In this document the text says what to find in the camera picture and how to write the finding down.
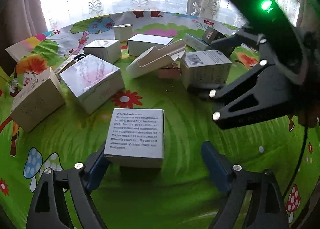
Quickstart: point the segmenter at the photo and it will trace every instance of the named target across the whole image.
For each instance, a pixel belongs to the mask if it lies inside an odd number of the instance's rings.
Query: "white box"
[[[124,88],[118,67],[87,55],[60,74],[88,114]]]
[[[120,166],[161,168],[164,158],[164,111],[115,108],[104,154]]]
[[[138,57],[147,49],[150,49],[152,46],[156,46],[158,49],[161,49],[167,46],[172,41],[173,38],[168,37],[136,34],[132,38],[127,40],[128,54]]]
[[[14,97],[10,117],[29,132],[63,104],[59,80],[49,67]]]
[[[116,62],[121,58],[121,46],[119,40],[95,40],[84,46],[83,52],[94,55],[109,63]]]
[[[225,84],[231,61],[221,51],[195,51],[181,58],[180,68],[185,88],[194,83]]]
[[[131,24],[122,24],[114,27],[115,30],[115,39],[120,40],[120,42],[127,41],[132,37],[132,25]]]

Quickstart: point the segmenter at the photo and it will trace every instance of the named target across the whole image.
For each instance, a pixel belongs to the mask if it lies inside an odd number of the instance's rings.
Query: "black box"
[[[214,40],[218,40],[221,38],[226,38],[226,36],[224,34],[222,34],[221,32],[213,29],[212,27],[207,27],[207,29],[205,30],[203,36],[202,36],[202,40],[206,43],[208,43],[208,45],[211,46],[211,42],[213,42]],[[233,53],[233,50],[235,49],[235,47],[224,47],[224,48],[215,48],[212,47],[212,50],[219,50],[221,51],[223,54],[225,54],[227,57],[230,57],[230,55]]]

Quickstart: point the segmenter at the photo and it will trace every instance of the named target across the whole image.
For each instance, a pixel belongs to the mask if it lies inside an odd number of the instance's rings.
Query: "barcode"
[[[203,64],[202,60],[197,56],[197,54],[187,54],[186,57],[192,65]]]

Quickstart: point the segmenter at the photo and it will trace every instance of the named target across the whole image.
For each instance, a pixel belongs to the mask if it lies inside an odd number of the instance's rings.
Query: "orange flower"
[[[9,196],[8,185],[5,183],[5,180],[3,180],[2,178],[0,178],[0,190],[5,196]]]
[[[258,63],[258,60],[256,58],[248,56],[245,53],[237,53],[237,56],[240,63],[245,65],[248,69],[252,68],[254,65]]]
[[[142,97],[137,96],[138,92],[131,93],[130,90],[127,90],[127,92],[119,91],[114,96],[114,99],[112,102],[115,103],[115,106],[120,106],[120,108],[133,108],[133,104],[141,106],[142,103],[139,101],[139,99],[142,99]]]
[[[17,63],[16,72],[18,74],[23,74],[25,72],[40,74],[47,67],[47,61],[41,55],[32,54]]]

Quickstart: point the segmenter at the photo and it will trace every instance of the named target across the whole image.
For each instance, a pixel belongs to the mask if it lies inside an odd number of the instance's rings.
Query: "table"
[[[236,30],[197,16],[134,11],[87,19],[12,46],[11,53],[24,57],[0,97],[0,205],[14,224],[25,227],[32,192],[44,169],[67,169],[84,161],[105,141],[113,108],[130,104],[134,108],[165,110],[165,159],[159,172],[116,165],[108,168],[100,188],[92,193],[108,228],[207,228],[223,196],[210,182],[201,159],[200,147],[206,140],[212,141],[231,162],[247,170],[271,169],[283,192],[302,144],[304,129],[296,117],[219,130],[211,119],[211,105],[189,95],[180,80],[158,79],[156,72],[131,79],[125,68],[134,57],[128,55],[126,43],[121,43],[122,57],[115,63],[121,68],[125,89],[93,114],[87,115],[61,84],[66,104],[31,132],[23,132],[8,118],[13,96],[23,84],[46,67],[57,67],[72,54],[81,52],[85,44],[95,39],[113,39],[113,26],[120,24],[133,24],[134,33],[174,40],[182,39],[185,33],[201,37],[207,26],[227,36]],[[256,64],[259,54],[243,45],[235,49],[230,59],[228,83]],[[290,223],[302,211],[320,174],[316,129],[309,129],[307,144],[300,171],[291,186],[291,192],[297,191],[301,201],[290,204],[290,194],[284,200]],[[65,197],[74,226],[79,229],[70,193],[66,192]],[[242,225],[249,200],[250,194],[244,200],[236,228]]]

